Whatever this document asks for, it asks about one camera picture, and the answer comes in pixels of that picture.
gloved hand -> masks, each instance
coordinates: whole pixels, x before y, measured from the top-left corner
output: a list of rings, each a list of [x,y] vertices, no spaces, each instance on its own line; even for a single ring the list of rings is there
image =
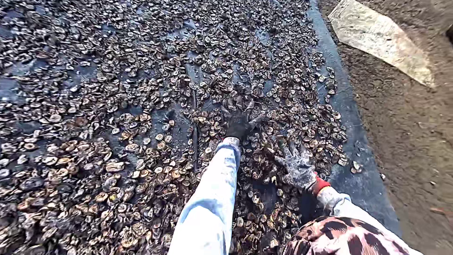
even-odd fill
[[[315,196],[322,188],[330,186],[329,182],[318,177],[314,166],[309,164],[308,152],[303,146],[300,146],[300,151],[298,151],[293,141],[289,142],[289,149],[283,146],[281,140],[279,145],[285,158],[275,156],[275,160],[288,171],[288,174],[282,178],[284,182],[311,192]]]
[[[255,102],[252,99],[246,110],[243,111],[244,103],[241,96],[237,97],[236,106],[233,105],[233,100],[231,98],[222,102],[220,109],[222,110],[225,120],[228,121],[228,129],[226,130],[225,137],[236,137],[242,141],[255,126],[261,122],[264,117],[263,115],[249,121],[249,114],[254,106]]]

leopard print fabric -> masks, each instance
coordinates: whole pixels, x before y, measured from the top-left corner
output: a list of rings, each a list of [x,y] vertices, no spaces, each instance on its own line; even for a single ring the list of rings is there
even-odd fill
[[[409,255],[401,242],[360,220],[322,216],[302,226],[281,254]]]

black glove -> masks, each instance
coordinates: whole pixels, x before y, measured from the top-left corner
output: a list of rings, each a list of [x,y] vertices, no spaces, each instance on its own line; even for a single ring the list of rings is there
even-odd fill
[[[226,130],[225,137],[236,137],[239,140],[243,140],[263,119],[263,115],[249,121],[249,114],[252,111],[255,102],[253,99],[250,101],[246,110],[243,111],[244,103],[242,97],[237,97],[236,106],[233,105],[233,100],[229,98],[227,101],[223,101],[220,107],[224,116],[224,119],[228,121],[228,129]]]
[[[275,161],[288,171],[288,174],[283,176],[282,180],[304,191],[312,191],[317,183],[318,174],[314,171],[314,166],[309,164],[310,159],[307,150],[301,145],[300,151],[298,151],[293,141],[289,143],[288,149],[279,140],[279,147],[285,158],[275,156]]]

gray work glove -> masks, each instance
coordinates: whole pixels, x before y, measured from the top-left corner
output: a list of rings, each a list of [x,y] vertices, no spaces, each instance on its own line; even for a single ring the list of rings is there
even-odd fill
[[[228,121],[225,137],[236,137],[242,141],[262,121],[263,115],[249,121],[249,114],[254,106],[255,102],[252,99],[245,111],[243,111],[244,103],[241,96],[237,97],[236,106],[233,105],[231,98],[222,102],[220,109],[222,110],[224,119]]]
[[[288,171],[282,180],[304,191],[312,192],[317,183],[318,174],[314,171],[314,166],[309,164],[307,150],[302,145],[299,146],[300,150],[297,150],[293,141],[289,142],[289,149],[283,146],[281,140],[279,140],[279,146],[285,158],[275,156],[275,161]]]

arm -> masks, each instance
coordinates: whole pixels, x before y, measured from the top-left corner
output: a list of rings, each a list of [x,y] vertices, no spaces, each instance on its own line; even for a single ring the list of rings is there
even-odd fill
[[[324,207],[325,211],[329,212],[330,215],[338,217],[348,217],[352,219],[361,220],[366,222],[380,231],[384,232],[387,236],[390,236],[393,240],[396,240],[400,246],[406,248],[410,255],[422,255],[419,251],[411,249],[403,240],[395,235],[390,230],[386,229],[378,220],[373,218],[362,208],[354,205],[351,202],[351,198],[347,194],[338,193],[334,188],[325,186],[316,195],[319,203]]]
[[[239,139],[227,137],[179,216],[169,255],[223,254],[231,243],[231,224],[239,167]]]

